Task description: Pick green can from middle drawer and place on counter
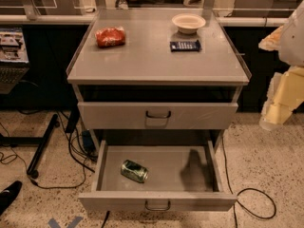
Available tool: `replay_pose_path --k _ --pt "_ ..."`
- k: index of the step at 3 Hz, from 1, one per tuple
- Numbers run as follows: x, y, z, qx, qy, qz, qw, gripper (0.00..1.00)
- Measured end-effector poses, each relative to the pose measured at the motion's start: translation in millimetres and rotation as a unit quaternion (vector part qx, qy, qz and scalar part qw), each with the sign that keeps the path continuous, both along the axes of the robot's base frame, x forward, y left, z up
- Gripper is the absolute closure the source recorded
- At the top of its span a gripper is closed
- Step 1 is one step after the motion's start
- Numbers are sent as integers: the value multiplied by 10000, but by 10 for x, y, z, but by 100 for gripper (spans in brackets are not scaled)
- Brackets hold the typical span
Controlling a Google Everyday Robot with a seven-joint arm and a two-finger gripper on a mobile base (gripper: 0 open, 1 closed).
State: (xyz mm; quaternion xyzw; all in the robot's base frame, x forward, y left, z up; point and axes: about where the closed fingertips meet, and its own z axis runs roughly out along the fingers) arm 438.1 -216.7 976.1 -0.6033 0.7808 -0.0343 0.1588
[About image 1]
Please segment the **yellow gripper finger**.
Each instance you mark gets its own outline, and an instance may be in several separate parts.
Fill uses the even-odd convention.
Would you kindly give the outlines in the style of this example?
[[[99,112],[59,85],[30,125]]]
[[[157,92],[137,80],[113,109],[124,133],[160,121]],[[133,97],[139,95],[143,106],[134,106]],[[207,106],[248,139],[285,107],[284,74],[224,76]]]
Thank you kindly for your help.
[[[287,104],[267,100],[261,111],[259,126],[267,131],[280,128],[291,117],[293,109]]]
[[[304,102],[304,67],[291,66],[284,73],[276,72],[267,98],[272,104],[297,109]]]

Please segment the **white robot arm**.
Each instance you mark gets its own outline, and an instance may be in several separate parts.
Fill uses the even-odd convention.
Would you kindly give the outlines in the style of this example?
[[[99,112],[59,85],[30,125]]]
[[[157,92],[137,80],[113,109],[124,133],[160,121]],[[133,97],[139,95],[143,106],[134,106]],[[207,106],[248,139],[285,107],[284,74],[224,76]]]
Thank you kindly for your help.
[[[282,126],[304,103],[304,2],[258,47],[276,50],[279,59],[290,66],[286,72],[274,74],[262,107],[259,125],[271,131]]]

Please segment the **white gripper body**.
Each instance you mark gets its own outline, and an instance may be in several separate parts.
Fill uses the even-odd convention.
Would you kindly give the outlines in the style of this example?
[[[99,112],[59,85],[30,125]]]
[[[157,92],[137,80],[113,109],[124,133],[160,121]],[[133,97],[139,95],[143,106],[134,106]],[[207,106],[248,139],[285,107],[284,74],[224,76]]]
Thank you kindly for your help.
[[[275,29],[259,42],[258,47],[267,51],[279,50],[282,29],[282,26]]]

